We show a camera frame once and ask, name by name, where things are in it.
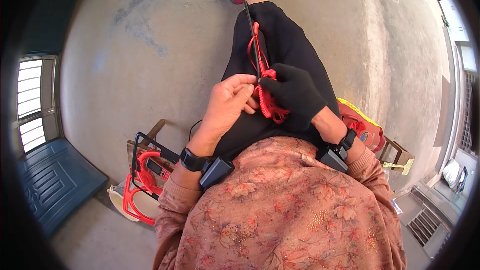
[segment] floral shirt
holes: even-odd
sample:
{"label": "floral shirt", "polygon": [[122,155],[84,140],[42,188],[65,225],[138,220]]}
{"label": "floral shirt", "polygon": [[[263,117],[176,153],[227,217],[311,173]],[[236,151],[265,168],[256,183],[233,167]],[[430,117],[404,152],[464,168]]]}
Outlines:
{"label": "floral shirt", "polygon": [[203,195],[172,180],[155,227],[159,269],[405,269],[385,174],[366,150],[339,171],[291,137],[261,140]]}

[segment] white bag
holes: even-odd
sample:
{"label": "white bag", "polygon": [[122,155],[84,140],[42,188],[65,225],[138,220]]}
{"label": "white bag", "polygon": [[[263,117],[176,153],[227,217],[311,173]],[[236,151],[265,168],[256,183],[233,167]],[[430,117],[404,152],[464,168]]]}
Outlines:
{"label": "white bag", "polygon": [[447,181],[448,186],[453,189],[457,184],[457,178],[459,177],[460,165],[456,160],[451,159],[443,169],[443,178]]}

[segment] black glove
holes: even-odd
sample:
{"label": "black glove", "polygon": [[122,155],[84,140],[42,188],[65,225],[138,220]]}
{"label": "black glove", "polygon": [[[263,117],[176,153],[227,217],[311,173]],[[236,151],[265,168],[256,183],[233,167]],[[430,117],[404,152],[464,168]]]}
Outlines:
{"label": "black glove", "polygon": [[327,101],[322,98],[307,71],[281,63],[274,64],[271,69],[276,71],[278,81],[261,78],[259,84],[290,111],[284,128],[290,131],[307,130]]}

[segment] sleeve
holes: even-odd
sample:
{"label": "sleeve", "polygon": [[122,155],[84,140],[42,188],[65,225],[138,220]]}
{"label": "sleeve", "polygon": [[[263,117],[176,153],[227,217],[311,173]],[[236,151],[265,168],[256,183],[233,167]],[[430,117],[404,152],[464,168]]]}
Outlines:
{"label": "sleeve", "polygon": [[153,269],[173,268],[188,213],[202,196],[201,191],[185,189],[169,179],[158,198],[160,213],[155,221],[158,250]]}
{"label": "sleeve", "polygon": [[367,187],[375,195],[380,207],[392,251],[394,269],[407,268],[407,256],[403,248],[400,219],[390,199],[390,186],[380,161],[368,148],[353,163],[348,165],[347,174]]}

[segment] wall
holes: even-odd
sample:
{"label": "wall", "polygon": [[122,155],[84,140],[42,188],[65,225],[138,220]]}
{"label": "wall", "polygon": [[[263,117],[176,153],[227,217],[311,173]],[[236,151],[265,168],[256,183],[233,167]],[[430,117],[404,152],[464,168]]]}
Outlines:
{"label": "wall", "polygon": [[453,42],[468,42],[469,37],[465,31],[465,24],[458,12],[458,8],[453,3],[453,0],[439,1],[443,14],[449,24],[450,39]]}
{"label": "wall", "polygon": [[475,53],[470,46],[460,46],[462,53],[463,69],[465,71],[477,72],[477,62],[475,61]]}
{"label": "wall", "polygon": [[58,54],[63,50],[77,0],[39,0],[25,28],[21,54]]}

